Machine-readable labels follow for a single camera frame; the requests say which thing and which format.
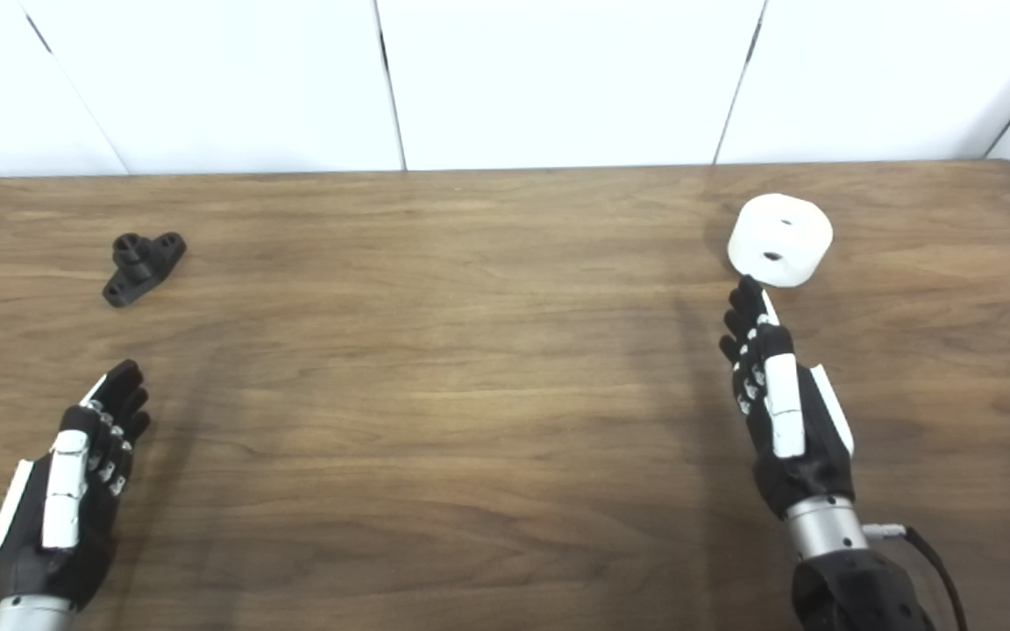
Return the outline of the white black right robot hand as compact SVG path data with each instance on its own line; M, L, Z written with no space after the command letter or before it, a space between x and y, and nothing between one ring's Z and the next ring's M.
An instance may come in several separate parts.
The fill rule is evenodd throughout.
M790 330L753 277L742 276L729 293L724 323L719 349L754 447L761 498L778 518L817 496L854 500L854 438L829 376L799 362Z

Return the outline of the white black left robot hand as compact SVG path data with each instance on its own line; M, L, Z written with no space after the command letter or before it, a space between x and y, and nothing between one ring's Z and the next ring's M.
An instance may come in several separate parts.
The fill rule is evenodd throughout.
M126 359L69 405L45 455L19 460L0 506L0 600L40 596L81 610L95 598L115 562L148 398Z

